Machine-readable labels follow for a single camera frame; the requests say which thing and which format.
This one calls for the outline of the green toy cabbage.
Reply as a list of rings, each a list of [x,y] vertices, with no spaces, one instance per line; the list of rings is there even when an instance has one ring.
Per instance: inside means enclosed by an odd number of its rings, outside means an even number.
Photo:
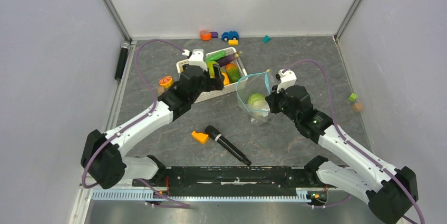
[[[267,117],[269,115],[270,107],[265,96],[260,93],[252,94],[248,99],[247,108],[254,116]]]

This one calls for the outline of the green toy pear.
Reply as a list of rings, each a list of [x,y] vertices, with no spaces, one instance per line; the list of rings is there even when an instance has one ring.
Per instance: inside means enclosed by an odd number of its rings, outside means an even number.
[[[208,68],[209,76],[211,78],[215,78],[215,71],[214,71],[213,66],[214,65],[219,65],[219,64],[216,61],[209,61],[209,62],[206,63],[206,65],[207,65],[207,68]]]

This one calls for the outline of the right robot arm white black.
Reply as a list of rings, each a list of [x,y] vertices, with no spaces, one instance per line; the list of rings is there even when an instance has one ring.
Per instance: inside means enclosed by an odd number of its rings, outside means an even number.
[[[366,203],[383,223],[397,223],[418,201],[417,178],[407,166],[396,166],[380,159],[352,137],[324,112],[315,109],[303,86],[287,89],[273,86],[266,97],[271,113],[282,113],[307,139],[335,154],[348,165],[340,168],[327,158],[317,156],[308,162],[305,181],[335,186]]]

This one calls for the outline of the orange toy bell pepper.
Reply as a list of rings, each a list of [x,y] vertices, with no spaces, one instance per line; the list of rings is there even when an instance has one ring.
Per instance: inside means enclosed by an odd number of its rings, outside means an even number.
[[[231,83],[228,75],[224,72],[222,72],[222,76],[223,76],[223,84],[224,86],[229,85]]]

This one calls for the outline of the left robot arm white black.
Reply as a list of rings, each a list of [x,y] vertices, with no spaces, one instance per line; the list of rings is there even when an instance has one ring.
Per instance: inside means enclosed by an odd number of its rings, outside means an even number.
[[[145,179],[153,186],[161,185],[166,172],[155,158],[127,157],[126,154],[141,140],[155,130],[167,125],[188,112],[203,92],[222,90],[224,78],[219,65],[213,65],[214,77],[199,66],[185,65],[180,77],[143,112],[114,129],[101,133],[89,133],[81,166],[82,186],[86,176],[91,176],[95,185],[109,189],[122,179]]]

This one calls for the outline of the clear zip top bag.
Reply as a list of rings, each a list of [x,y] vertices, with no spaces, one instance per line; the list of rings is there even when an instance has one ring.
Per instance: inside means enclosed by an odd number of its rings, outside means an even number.
[[[266,123],[270,118],[269,115],[265,118],[254,116],[247,108],[248,99],[252,94],[260,93],[265,97],[271,93],[271,88],[275,85],[276,79],[270,72],[266,70],[261,73],[253,73],[243,76],[236,85],[236,95],[239,107],[243,112],[250,116],[252,124],[261,125]]]

